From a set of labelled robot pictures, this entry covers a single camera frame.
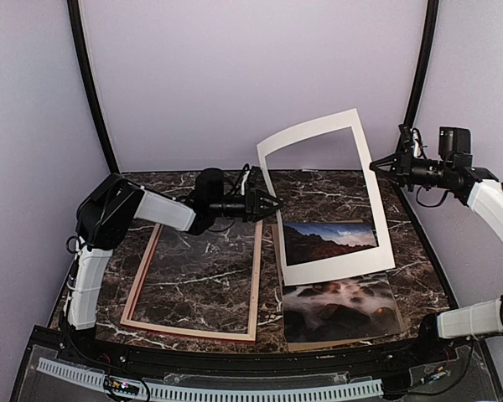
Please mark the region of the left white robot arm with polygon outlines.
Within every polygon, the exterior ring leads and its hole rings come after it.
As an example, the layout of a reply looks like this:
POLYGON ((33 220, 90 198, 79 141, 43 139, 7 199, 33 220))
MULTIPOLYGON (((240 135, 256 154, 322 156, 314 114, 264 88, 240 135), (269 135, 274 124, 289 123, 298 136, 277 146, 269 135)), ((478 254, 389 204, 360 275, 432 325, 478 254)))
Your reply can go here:
POLYGON ((114 249, 124 240, 133 220, 142 219, 189 235, 208 231, 218 218, 259 222, 283 206, 280 198, 255 184, 259 167, 244 168, 230 189, 219 168, 206 168, 192 190, 178 198, 110 174, 76 212, 75 269, 65 318, 76 330, 96 324, 96 304, 102 278, 114 249))

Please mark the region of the white mat board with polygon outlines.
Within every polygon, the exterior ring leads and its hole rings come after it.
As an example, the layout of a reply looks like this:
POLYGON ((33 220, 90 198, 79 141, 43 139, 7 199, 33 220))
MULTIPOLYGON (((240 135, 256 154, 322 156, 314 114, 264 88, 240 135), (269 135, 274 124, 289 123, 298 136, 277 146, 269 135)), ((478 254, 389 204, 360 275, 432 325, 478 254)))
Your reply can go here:
POLYGON ((376 175, 370 170, 371 155, 356 109, 342 111, 291 126, 259 142, 257 144, 257 157, 267 190, 272 196, 276 194, 268 172, 266 160, 268 155, 298 142, 347 128, 351 129, 360 164, 363 168, 367 193, 370 198, 372 218, 376 229, 377 246, 327 259, 289 265, 284 245, 282 213, 277 211, 280 266, 286 286, 299 286, 360 276, 372 272, 385 271, 395 266, 381 194, 376 175))

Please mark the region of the wooden picture frame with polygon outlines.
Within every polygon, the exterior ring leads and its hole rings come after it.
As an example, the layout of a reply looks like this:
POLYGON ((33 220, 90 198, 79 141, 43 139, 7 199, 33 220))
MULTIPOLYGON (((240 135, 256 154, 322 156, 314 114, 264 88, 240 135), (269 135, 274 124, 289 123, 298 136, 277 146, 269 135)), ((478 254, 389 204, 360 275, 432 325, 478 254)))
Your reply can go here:
POLYGON ((195 237, 154 226, 120 323, 224 342, 257 338, 262 224, 195 237))

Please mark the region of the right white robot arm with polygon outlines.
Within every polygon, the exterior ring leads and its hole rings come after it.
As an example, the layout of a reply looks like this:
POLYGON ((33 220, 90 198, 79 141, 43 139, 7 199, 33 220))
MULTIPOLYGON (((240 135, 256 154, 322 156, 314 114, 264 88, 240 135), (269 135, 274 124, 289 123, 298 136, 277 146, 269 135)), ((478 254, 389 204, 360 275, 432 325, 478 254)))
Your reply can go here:
MULTIPOLYGON (((471 162, 467 153, 448 152, 438 161, 399 152, 371 162, 370 169, 400 188, 441 188, 452 194, 478 218, 479 227, 490 232, 474 238, 493 238, 503 251, 503 182, 471 162)), ((445 339, 503 335, 503 294, 439 313, 426 327, 428 332, 411 346, 411 355, 419 363, 429 363, 441 353, 445 339)))

